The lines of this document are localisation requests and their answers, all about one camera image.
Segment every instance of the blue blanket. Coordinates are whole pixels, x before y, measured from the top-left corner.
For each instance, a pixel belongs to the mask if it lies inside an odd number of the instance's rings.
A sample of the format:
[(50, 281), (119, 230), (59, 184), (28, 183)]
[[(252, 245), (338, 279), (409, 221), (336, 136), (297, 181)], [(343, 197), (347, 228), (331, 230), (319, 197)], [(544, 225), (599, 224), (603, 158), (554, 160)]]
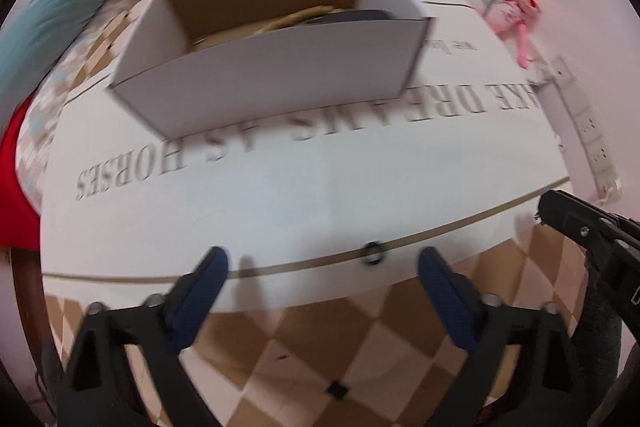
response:
[(105, 0), (32, 0), (0, 38), (0, 136)]

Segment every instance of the black o-ring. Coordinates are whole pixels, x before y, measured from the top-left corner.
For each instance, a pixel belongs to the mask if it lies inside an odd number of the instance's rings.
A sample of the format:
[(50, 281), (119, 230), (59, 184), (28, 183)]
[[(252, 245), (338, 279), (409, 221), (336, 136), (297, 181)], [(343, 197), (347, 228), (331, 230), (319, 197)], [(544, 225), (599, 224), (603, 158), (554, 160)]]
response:
[(382, 263), (386, 257), (386, 250), (378, 241), (371, 241), (360, 249), (360, 257), (362, 257), (365, 264), (375, 266)]

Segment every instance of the pink plush animal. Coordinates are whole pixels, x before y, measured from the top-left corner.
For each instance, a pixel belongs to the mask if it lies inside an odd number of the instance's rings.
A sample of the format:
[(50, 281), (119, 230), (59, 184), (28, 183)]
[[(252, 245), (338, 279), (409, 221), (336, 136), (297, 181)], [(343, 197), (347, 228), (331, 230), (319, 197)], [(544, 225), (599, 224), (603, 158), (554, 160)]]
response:
[(516, 28), (518, 64), (521, 68), (529, 68), (527, 28), (538, 15), (540, 15), (540, 5), (536, 0), (502, 0), (484, 13), (486, 22), (496, 35)]

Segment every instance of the bolt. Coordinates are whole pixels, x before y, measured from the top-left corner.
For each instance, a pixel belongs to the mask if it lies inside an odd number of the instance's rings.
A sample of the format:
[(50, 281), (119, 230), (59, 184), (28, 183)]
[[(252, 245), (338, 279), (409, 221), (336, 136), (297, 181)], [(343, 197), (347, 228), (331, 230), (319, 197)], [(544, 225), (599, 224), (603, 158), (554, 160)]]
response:
[(495, 293), (484, 293), (481, 297), (482, 302), (491, 308), (497, 308), (504, 304), (504, 301), (499, 295)]
[(558, 315), (560, 313), (560, 308), (558, 308), (558, 305), (555, 302), (546, 303), (542, 306), (542, 309), (551, 315)]
[(87, 315), (97, 315), (100, 312), (107, 311), (108, 308), (102, 302), (92, 302), (89, 304), (89, 307), (86, 309)]
[(149, 306), (150, 308), (155, 308), (156, 306), (164, 304), (164, 295), (162, 295), (161, 293), (153, 293), (145, 299), (143, 304), (145, 306)]

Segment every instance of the red blanket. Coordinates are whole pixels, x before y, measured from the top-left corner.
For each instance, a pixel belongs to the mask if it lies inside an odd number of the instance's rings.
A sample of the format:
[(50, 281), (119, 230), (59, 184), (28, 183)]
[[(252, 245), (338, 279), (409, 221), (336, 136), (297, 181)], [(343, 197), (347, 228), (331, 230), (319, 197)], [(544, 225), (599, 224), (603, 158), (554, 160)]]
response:
[(24, 197), (15, 175), (18, 132), (32, 98), (16, 109), (0, 141), (0, 247), (40, 249), (40, 216)]

